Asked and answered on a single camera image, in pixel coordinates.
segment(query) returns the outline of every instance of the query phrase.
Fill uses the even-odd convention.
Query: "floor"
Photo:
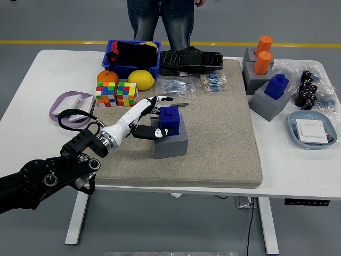
[[[325,1],[323,6],[318,0],[208,0],[196,9],[191,40],[203,51],[242,57],[245,46],[241,42],[256,43],[260,35],[271,35],[281,45],[272,48],[275,58],[321,62],[341,97],[340,14],[338,0]],[[39,51],[104,51],[101,42],[133,39],[125,0],[2,0],[0,24],[0,118]],[[161,22],[155,40],[167,41]],[[91,41],[93,44],[79,44]],[[225,44],[205,46],[203,42]],[[232,196],[183,195],[176,199],[163,193],[98,190],[88,203],[79,244],[64,245],[76,195],[65,188],[36,211],[2,214],[0,255],[153,251],[246,255],[251,210],[237,209]],[[339,255],[341,202],[309,207],[284,205],[279,198],[270,201],[280,255]],[[258,209],[251,226],[249,255],[266,255]]]

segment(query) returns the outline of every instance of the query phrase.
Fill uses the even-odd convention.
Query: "gray stand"
[[[159,118],[150,118],[151,125],[159,128]],[[185,156],[187,154],[188,137],[185,123],[180,114],[179,135],[168,136],[159,140],[154,140],[155,159]]]
[[[271,67],[267,69],[265,75],[257,75],[254,73],[255,62],[246,62],[243,69],[243,78],[246,88],[246,95],[253,95],[263,84],[268,82],[275,73]]]
[[[255,92],[249,106],[250,109],[270,122],[284,109],[293,93],[286,89],[281,97],[274,100],[264,93],[267,84],[268,83],[264,84]]]
[[[256,49],[257,49],[256,46],[246,47],[246,51],[245,51],[244,58],[243,58],[243,67],[245,66],[245,63],[256,62],[257,60],[257,57],[255,55]],[[272,59],[270,62],[271,68],[273,67],[273,64],[274,64],[274,60]]]

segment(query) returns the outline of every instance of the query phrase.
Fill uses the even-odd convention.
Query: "hand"
[[[205,2],[206,2],[206,0],[196,0],[196,6],[201,7],[204,5]]]
[[[167,96],[154,96],[154,97],[148,98],[147,100],[150,101],[152,104],[152,107],[149,108],[149,111],[150,111],[149,114],[160,115],[160,108],[163,106],[160,104],[156,104],[156,102],[164,101],[164,100],[172,101],[173,98],[167,97]]]

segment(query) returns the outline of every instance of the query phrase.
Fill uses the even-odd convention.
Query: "rubik's cube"
[[[139,97],[136,83],[120,82],[116,91],[117,105],[132,107],[134,106]]]
[[[98,82],[95,96],[100,107],[116,106],[115,83]]]

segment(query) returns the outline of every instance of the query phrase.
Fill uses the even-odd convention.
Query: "gray mat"
[[[120,148],[100,159],[96,183],[137,187],[259,186],[263,179],[261,161],[239,61],[224,60],[222,71],[228,79],[226,91],[202,92],[194,100],[173,101],[190,103],[179,108],[189,138],[186,156],[154,159],[152,141],[129,136]],[[151,96],[153,90],[139,92],[140,99]],[[94,115],[106,125],[112,125],[127,110],[96,107]],[[150,125],[150,118],[144,117],[139,124]]]

